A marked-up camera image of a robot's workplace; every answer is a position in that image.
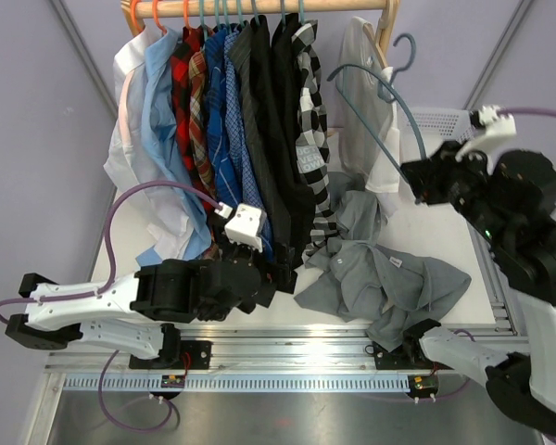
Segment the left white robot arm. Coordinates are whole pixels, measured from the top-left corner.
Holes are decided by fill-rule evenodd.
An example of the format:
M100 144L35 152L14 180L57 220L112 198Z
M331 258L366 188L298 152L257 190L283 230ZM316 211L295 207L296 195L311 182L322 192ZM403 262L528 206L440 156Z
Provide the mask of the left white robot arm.
M218 260L164 260L110 286L63 286L27 273L19 287L25 309L4 320L6 335L30 350L81 342L126 352L132 369L187 366L196 347L182 338L181 325L269 307L288 278L262 254L240 246Z

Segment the grey button shirt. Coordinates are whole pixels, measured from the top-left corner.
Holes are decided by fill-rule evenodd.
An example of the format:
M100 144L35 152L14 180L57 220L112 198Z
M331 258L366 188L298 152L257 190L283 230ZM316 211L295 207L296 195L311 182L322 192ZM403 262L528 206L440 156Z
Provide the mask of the grey button shirt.
M440 321L472 283L469 274L432 257L379 245L381 213L376 195L358 175L329 172L328 190L337 234L306 262L322 270L297 293L307 310L349 322L369 322L367 337L387 351L400 347L405 330Z

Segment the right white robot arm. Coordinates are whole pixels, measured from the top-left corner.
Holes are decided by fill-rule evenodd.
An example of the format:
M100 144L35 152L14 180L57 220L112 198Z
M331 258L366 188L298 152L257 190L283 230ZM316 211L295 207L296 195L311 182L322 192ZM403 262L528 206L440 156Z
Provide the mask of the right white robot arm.
M417 201L449 204L489 245L516 291L529 351L489 349L427 319L408 328L402 356L442 364L479 384L513 421L556 438L556 170L543 154L513 149L490 166L481 150L447 141L401 167Z

